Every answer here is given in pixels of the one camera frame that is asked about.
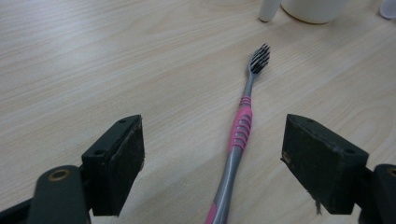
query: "white cup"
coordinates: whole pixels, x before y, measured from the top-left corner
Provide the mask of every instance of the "white cup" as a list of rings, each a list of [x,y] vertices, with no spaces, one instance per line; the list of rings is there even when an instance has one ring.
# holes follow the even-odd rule
[[[270,21],[282,5],[292,17],[310,23],[326,23],[340,14],[349,0],[263,0],[260,20]]]

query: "gray toothbrush handle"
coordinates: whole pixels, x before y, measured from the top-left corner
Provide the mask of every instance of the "gray toothbrush handle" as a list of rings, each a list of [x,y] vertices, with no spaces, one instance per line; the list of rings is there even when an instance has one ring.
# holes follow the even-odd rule
[[[252,117],[251,99],[249,96],[243,96],[233,120],[224,172],[205,224],[227,223],[233,193],[233,182],[235,181],[242,153],[248,144]]]
[[[227,223],[228,212],[230,210],[231,197],[233,194],[233,182],[235,181],[236,172],[239,162],[242,158],[242,149],[236,148],[227,156],[227,162],[219,184],[218,192],[212,206],[216,206],[216,213],[212,220],[206,223],[225,224]]]
[[[244,94],[243,94],[244,96],[251,97],[251,90],[253,89],[253,82],[254,82],[254,76],[249,75],[247,84],[245,85],[245,89],[244,89]]]

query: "light wood surface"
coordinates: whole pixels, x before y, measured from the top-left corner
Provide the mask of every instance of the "light wood surface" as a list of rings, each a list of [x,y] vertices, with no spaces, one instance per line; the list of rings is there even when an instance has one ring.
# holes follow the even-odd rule
[[[120,217],[93,223],[204,223],[228,135],[263,43],[254,121],[229,223],[357,223],[316,215],[280,161],[286,115],[315,119],[396,163],[396,23],[380,1],[351,0],[324,25],[283,10],[263,23],[256,0],[0,2],[0,210],[32,197],[50,168],[115,121],[141,114],[143,171]]]

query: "toothbrush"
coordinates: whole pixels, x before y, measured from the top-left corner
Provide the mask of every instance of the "toothbrush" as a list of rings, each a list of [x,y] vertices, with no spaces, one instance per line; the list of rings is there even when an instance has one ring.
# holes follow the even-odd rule
[[[251,57],[247,70],[249,73],[244,93],[239,102],[239,109],[233,120],[230,142],[228,145],[228,156],[224,167],[224,172],[216,193],[215,199],[209,210],[205,224],[227,223],[228,211],[230,209],[231,196],[233,193],[233,182],[235,181],[236,171],[245,150],[253,113],[251,111],[251,90],[253,82],[259,76],[265,65],[270,59],[270,47],[267,44],[255,51]]]

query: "toothbrush bristles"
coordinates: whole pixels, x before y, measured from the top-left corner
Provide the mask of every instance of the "toothbrush bristles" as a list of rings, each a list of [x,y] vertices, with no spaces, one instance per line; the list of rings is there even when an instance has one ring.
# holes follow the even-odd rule
[[[260,71],[268,64],[270,60],[270,47],[263,44],[250,60],[250,70],[254,74],[259,74]]]

